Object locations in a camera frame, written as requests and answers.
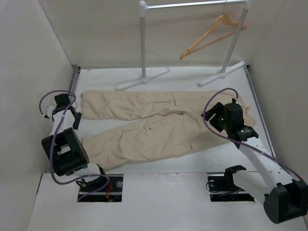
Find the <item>beige trousers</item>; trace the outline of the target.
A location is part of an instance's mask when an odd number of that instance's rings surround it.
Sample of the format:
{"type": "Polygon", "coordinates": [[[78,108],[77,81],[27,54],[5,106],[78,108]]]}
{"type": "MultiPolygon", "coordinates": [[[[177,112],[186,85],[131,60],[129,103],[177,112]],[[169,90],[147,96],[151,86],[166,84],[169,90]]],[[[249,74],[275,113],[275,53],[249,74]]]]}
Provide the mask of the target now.
{"type": "Polygon", "coordinates": [[[106,170],[204,151],[227,143],[204,125],[204,107],[235,98],[230,90],[85,91],[81,95],[84,119],[128,123],[84,138],[82,143],[90,162],[106,170]]]}

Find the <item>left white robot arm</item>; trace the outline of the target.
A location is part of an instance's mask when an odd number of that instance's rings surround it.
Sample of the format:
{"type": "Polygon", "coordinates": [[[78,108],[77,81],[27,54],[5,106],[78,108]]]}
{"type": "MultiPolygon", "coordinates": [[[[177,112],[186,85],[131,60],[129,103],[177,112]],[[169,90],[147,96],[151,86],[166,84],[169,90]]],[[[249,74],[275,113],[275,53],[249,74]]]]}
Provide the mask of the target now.
{"type": "Polygon", "coordinates": [[[77,136],[82,113],[74,104],[76,95],[67,90],[54,90],[39,101],[39,111],[44,118],[53,121],[50,135],[41,140],[49,160],[50,174],[58,185],[75,182],[87,195],[103,192],[110,186],[110,178],[97,166],[89,167],[89,157],[77,136]]]}

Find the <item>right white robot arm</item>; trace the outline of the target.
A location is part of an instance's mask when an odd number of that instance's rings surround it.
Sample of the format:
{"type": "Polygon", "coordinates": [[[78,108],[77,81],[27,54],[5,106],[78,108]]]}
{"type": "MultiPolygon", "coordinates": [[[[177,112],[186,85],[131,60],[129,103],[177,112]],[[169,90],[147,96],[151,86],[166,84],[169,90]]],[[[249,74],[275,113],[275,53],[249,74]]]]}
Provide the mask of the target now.
{"type": "Polygon", "coordinates": [[[205,126],[215,135],[225,131],[231,141],[257,169],[262,179],[252,176],[245,167],[225,170],[223,185],[228,190],[237,187],[257,199],[267,217],[275,224],[303,217],[308,213],[308,185],[286,172],[286,165],[267,153],[257,132],[244,123],[242,107],[236,102],[216,103],[202,113],[205,126]]]}

